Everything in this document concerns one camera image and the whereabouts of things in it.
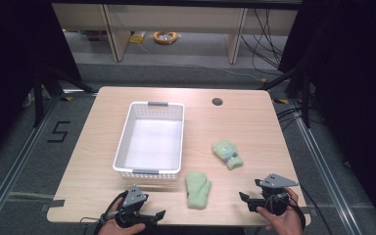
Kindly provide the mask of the black curtain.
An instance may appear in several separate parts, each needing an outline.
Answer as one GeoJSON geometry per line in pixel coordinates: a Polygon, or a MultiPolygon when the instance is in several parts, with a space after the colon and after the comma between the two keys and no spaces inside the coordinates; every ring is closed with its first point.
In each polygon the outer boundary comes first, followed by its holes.
{"type": "Polygon", "coordinates": [[[376,209],[376,0],[341,0],[309,77],[326,122],[376,209]]]}
{"type": "Polygon", "coordinates": [[[0,0],[0,144],[45,66],[81,79],[52,1],[0,0]]]}

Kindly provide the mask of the green mitten with animal patch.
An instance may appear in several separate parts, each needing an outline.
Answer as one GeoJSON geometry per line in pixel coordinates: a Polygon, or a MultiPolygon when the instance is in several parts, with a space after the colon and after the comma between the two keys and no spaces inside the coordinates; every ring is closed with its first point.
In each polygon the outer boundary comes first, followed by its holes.
{"type": "Polygon", "coordinates": [[[225,163],[229,170],[243,165],[235,144],[220,140],[213,144],[212,151],[225,163]]]}

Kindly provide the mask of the white plastic basket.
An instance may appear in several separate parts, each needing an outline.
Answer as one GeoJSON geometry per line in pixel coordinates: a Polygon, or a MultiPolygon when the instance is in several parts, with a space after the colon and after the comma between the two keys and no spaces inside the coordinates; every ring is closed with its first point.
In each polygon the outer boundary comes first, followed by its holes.
{"type": "Polygon", "coordinates": [[[113,169],[123,178],[176,180],[182,164],[185,106],[132,102],[113,169]]]}

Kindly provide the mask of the plain green mitten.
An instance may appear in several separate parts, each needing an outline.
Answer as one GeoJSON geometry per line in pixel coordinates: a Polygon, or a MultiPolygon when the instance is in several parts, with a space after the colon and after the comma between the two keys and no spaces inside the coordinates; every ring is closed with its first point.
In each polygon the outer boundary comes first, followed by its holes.
{"type": "Polygon", "coordinates": [[[189,172],[185,178],[187,204],[190,209],[203,210],[208,204],[212,183],[203,172],[189,172]]]}

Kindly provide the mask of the black metal stand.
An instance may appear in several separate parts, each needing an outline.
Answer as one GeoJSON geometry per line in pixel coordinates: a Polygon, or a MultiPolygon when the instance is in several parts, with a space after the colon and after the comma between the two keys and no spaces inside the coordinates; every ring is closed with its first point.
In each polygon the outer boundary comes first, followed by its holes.
{"type": "Polygon", "coordinates": [[[306,128],[310,128],[308,117],[310,80],[307,76],[306,69],[302,69],[300,66],[295,66],[294,68],[288,70],[274,80],[264,84],[260,88],[260,90],[268,91],[269,89],[286,80],[290,80],[290,82],[288,87],[286,88],[285,94],[288,98],[296,98],[298,95],[302,96],[301,110],[303,115],[303,122],[306,128]]]}
{"type": "Polygon", "coordinates": [[[64,91],[59,83],[64,80],[67,83],[83,90],[86,93],[96,93],[97,90],[86,85],[80,79],[69,76],[65,72],[48,65],[38,66],[34,73],[33,92],[35,98],[35,123],[37,127],[44,120],[44,103],[42,88],[45,88],[51,97],[61,96],[64,91]]]}

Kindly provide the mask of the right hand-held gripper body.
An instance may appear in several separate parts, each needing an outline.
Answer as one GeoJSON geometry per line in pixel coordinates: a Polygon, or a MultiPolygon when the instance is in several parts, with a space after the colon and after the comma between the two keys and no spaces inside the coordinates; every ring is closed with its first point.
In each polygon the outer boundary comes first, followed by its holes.
{"type": "Polygon", "coordinates": [[[261,188],[263,199],[258,199],[257,205],[275,215],[281,215],[287,209],[289,194],[287,187],[298,186],[299,182],[284,176],[270,173],[265,179],[256,179],[257,187],[261,188]]]}

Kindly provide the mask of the person's left hand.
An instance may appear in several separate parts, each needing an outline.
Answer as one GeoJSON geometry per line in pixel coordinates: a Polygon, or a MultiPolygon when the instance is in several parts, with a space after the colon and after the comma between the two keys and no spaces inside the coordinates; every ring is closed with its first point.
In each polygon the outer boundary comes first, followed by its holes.
{"type": "Polygon", "coordinates": [[[137,235],[146,228],[144,223],[130,227],[120,227],[114,219],[106,220],[96,231],[96,235],[137,235]]]}

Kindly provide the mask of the person's right hand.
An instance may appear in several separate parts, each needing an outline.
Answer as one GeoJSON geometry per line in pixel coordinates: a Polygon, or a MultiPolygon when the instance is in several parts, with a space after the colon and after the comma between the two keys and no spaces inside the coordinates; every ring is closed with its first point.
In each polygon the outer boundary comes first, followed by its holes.
{"type": "Polygon", "coordinates": [[[269,222],[266,230],[275,230],[278,235],[305,235],[301,219],[291,206],[281,215],[272,214],[262,207],[257,207],[257,212],[269,222]]]}

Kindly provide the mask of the light wooden shelf unit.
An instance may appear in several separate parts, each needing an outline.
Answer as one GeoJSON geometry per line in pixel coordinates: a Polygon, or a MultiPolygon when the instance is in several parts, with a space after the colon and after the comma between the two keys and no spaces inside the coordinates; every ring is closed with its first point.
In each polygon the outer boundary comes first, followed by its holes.
{"type": "Polygon", "coordinates": [[[109,4],[54,3],[63,29],[104,30],[116,62],[122,60],[132,31],[174,31],[222,34],[228,62],[237,60],[240,36],[290,34],[295,10],[252,8],[212,8],[175,6],[135,6],[109,4]],[[259,26],[268,21],[265,30],[259,26]]]}

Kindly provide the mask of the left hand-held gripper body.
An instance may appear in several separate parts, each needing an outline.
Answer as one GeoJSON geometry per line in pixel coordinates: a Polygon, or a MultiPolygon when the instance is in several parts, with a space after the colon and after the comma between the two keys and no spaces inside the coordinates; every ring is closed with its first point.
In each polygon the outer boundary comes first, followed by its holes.
{"type": "Polygon", "coordinates": [[[139,211],[147,200],[148,195],[144,194],[136,185],[130,187],[124,192],[124,196],[117,207],[116,223],[124,228],[141,223],[140,219],[147,216],[139,211]]]}

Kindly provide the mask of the yellow packet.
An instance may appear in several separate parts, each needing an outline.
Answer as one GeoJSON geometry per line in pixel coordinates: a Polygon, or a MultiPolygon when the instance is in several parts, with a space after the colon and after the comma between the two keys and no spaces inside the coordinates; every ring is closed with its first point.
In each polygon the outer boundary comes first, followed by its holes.
{"type": "Polygon", "coordinates": [[[145,35],[146,35],[145,31],[134,31],[131,33],[129,37],[129,42],[141,44],[145,38],[145,35]]]}

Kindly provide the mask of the aluminium floor rail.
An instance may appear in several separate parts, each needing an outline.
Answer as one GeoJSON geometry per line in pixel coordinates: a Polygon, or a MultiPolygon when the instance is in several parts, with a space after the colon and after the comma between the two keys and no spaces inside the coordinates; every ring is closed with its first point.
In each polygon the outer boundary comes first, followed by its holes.
{"type": "Polygon", "coordinates": [[[298,118],[297,124],[306,142],[306,145],[311,153],[315,165],[320,173],[320,176],[325,184],[328,194],[333,202],[335,209],[343,222],[343,225],[348,235],[362,235],[360,226],[358,225],[353,210],[348,204],[344,194],[342,193],[332,171],[326,162],[311,130],[307,127],[307,122],[304,122],[302,117],[299,117],[299,112],[295,111],[298,118]]]}
{"type": "Polygon", "coordinates": [[[21,148],[20,152],[18,153],[17,157],[15,158],[11,167],[9,168],[9,171],[5,175],[5,178],[0,185],[0,211],[5,205],[5,202],[8,199],[10,192],[12,191],[15,183],[18,181],[18,178],[24,170],[24,166],[26,165],[33,149],[35,148],[38,139],[41,136],[43,129],[45,128],[48,122],[49,116],[51,115],[52,111],[54,110],[58,102],[58,97],[49,99],[47,107],[44,109],[44,115],[42,120],[32,128],[28,138],[23,144],[23,147],[21,148]]]}

